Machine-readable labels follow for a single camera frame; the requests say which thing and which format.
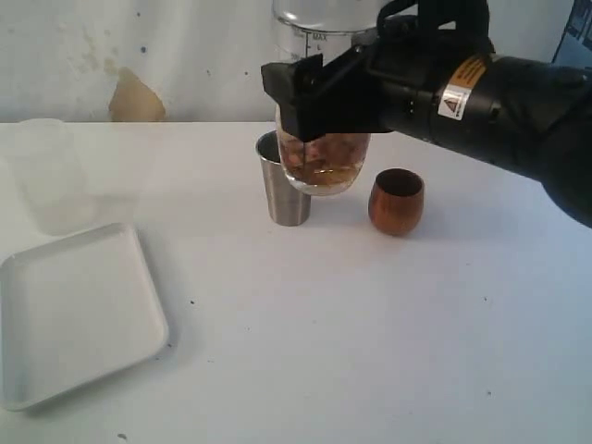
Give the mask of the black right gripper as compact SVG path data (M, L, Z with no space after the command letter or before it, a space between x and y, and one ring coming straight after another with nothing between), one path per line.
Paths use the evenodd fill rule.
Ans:
M417 11L407 15L410 6ZM445 69L490 53L488 33L485 1L390 1L378 12L372 43L324 68L322 55L264 64L263 89L281 128L302 142L423 127Z

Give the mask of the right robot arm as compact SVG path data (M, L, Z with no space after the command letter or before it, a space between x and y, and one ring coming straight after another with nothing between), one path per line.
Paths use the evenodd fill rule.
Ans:
M591 222L591 74L498 55L484 1L392 1L376 38L331 62L263 65L282 128L399 132L539 182L575 221Z

